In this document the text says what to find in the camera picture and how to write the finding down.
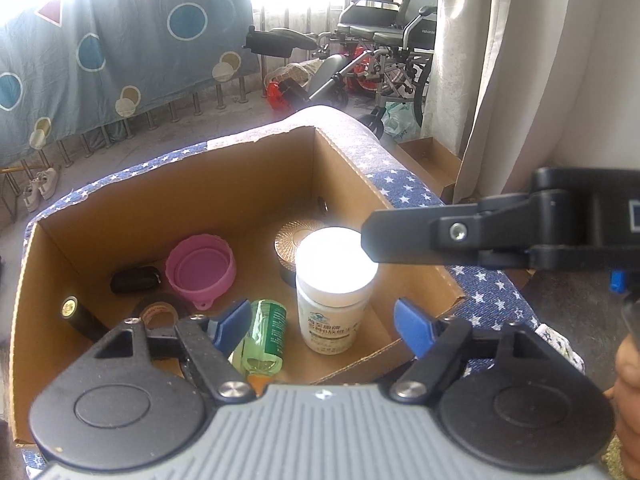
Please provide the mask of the person's right hand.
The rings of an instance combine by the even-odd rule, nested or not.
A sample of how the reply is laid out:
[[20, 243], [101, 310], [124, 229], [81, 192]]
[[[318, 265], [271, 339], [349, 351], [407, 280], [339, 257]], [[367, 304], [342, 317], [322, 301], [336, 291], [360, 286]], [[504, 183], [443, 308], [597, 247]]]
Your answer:
[[615, 357], [616, 381], [605, 396], [617, 408], [615, 431], [620, 439], [620, 459], [630, 478], [639, 478], [640, 418], [639, 418], [639, 350], [634, 338], [628, 335], [617, 349]]

